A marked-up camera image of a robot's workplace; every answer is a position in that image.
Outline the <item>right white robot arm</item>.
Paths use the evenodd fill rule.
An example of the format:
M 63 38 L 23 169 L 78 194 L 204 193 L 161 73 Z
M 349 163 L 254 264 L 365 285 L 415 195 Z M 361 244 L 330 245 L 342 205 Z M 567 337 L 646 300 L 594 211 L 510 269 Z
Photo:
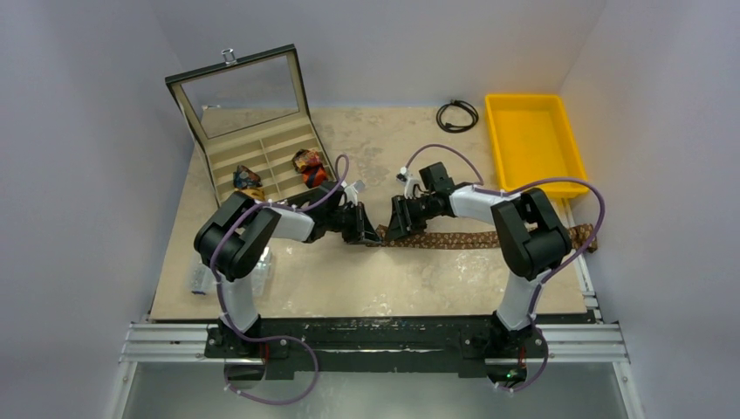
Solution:
M 420 235 L 438 216 L 469 218 L 494 227 L 510 273 L 503 299 L 492 314 L 490 344 L 499 354 L 513 354 L 533 330 L 545 276 L 572 251 L 569 232 L 545 192 L 539 188 L 508 196 L 484 192 L 472 183 L 454 182 L 441 162 L 421 169 L 418 178 L 407 172 L 398 177 L 405 182 L 405 193 L 391 200 L 385 241 Z

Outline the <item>brown floral tie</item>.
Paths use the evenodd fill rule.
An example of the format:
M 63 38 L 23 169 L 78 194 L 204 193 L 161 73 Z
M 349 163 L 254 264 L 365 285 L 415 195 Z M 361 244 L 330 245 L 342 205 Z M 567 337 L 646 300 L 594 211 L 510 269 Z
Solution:
M 498 234 L 495 231 L 484 232 L 429 232 L 411 237 L 391 240 L 386 238 L 388 227 L 379 225 L 375 232 L 381 239 L 380 246 L 392 248 L 412 248 L 428 250 L 480 250 L 500 247 Z M 577 250 L 593 232 L 590 223 L 579 224 L 568 229 L 572 248 Z M 594 253 L 598 249 L 596 238 L 586 247 L 586 252 Z

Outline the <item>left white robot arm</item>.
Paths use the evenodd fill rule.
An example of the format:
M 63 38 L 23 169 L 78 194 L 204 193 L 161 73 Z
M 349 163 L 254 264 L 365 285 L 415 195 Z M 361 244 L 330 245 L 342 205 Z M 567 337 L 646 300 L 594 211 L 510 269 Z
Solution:
M 251 273 L 270 240 L 311 244 L 327 232 L 340 234 L 347 244 L 381 243 L 356 190 L 333 181 L 281 202 L 237 191 L 198 231 L 194 248 L 215 277 L 219 318 L 230 329 L 226 345 L 237 356 L 251 356 L 269 340 L 253 328 L 259 314 Z

